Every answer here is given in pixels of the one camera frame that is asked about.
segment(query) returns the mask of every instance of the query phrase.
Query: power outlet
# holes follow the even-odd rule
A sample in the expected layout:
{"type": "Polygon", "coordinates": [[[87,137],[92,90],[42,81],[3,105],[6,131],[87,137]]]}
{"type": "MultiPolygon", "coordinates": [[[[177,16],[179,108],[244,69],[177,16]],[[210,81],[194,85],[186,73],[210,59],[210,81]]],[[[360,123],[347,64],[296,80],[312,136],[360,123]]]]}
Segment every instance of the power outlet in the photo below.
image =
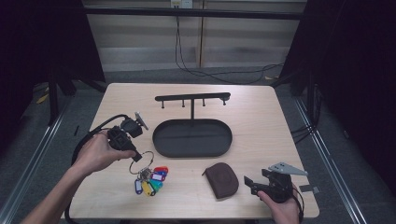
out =
{"type": "Polygon", "coordinates": [[[192,8],[192,0],[181,0],[182,8],[192,8]]]}
{"type": "Polygon", "coordinates": [[[181,8],[181,0],[171,0],[171,8],[181,8]]]}

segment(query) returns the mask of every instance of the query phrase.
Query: black jewelry stand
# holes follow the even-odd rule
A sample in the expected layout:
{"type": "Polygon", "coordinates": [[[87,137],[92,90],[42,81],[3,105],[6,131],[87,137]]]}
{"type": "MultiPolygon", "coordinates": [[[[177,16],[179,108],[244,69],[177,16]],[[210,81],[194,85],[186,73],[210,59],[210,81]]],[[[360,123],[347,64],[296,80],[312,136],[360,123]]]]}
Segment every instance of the black jewelry stand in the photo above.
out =
{"type": "Polygon", "coordinates": [[[164,101],[181,100],[184,107],[184,101],[191,100],[191,119],[169,119],[154,130],[152,141],[157,151],[170,158],[218,157],[227,152],[233,141],[230,127],[217,119],[195,119],[194,101],[202,99],[205,106],[205,99],[220,98],[226,105],[230,95],[220,92],[155,97],[163,108],[164,101]]]}

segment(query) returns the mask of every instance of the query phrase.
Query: forearm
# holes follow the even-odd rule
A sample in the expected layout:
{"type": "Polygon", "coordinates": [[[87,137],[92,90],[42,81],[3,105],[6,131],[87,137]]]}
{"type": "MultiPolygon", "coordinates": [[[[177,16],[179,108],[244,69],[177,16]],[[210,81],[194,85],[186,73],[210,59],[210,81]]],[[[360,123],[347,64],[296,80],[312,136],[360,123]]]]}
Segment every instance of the forearm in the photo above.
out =
{"type": "Polygon", "coordinates": [[[64,209],[71,202],[85,177],[78,169],[71,167],[22,223],[58,223],[64,209]]]}

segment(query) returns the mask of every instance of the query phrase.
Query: wooden table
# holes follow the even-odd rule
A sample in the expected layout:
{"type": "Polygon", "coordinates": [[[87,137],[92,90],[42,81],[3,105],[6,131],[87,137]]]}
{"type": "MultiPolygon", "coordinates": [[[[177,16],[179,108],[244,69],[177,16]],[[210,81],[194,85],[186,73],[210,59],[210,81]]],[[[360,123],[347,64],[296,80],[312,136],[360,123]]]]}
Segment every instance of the wooden table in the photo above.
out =
{"type": "MultiPolygon", "coordinates": [[[[244,175],[258,183],[268,184],[261,169],[283,161],[304,169],[290,135],[282,109],[273,88],[264,86],[179,85],[179,84],[110,84],[92,128],[118,114],[134,118],[139,111],[149,130],[132,139],[139,152],[155,154],[151,168],[166,165],[169,174],[163,188],[153,197],[134,192],[135,175],[129,173],[132,161],[115,161],[105,170],[89,176],[73,199],[73,218],[267,218],[269,208],[250,194],[244,175]],[[185,107],[180,101],[162,104],[158,95],[229,92],[231,98],[223,105],[220,99],[195,103],[196,119],[219,119],[231,128],[233,142],[228,152],[217,158],[169,159],[160,155],[152,142],[155,128],[168,119],[189,119],[190,101],[185,107]],[[234,196],[217,200],[205,176],[205,168],[217,162],[228,163],[239,180],[234,196]]],[[[107,127],[120,125],[117,119],[107,127]]],[[[147,164],[144,157],[138,166],[147,164]]],[[[293,175],[296,186],[308,185],[306,176],[293,175]]],[[[319,210],[311,191],[303,193],[305,217],[318,216],[319,210]]]]}

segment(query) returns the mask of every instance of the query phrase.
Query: wall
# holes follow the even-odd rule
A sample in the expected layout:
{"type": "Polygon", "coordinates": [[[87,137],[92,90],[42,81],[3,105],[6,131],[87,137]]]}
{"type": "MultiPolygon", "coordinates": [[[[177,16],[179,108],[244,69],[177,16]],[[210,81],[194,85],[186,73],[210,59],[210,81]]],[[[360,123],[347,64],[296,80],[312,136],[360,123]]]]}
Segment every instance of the wall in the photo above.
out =
{"type": "MultiPolygon", "coordinates": [[[[83,1],[85,6],[170,7],[167,0],[83,1]]],[[[305,0],[194,0],[193,8],[303,12],[305,0]]],[[[88,15],[105,72],[176,68],[176,17],[88,15]]],[[[282,63],[298,21],[179,18],[187,67],[282,63]]]]}

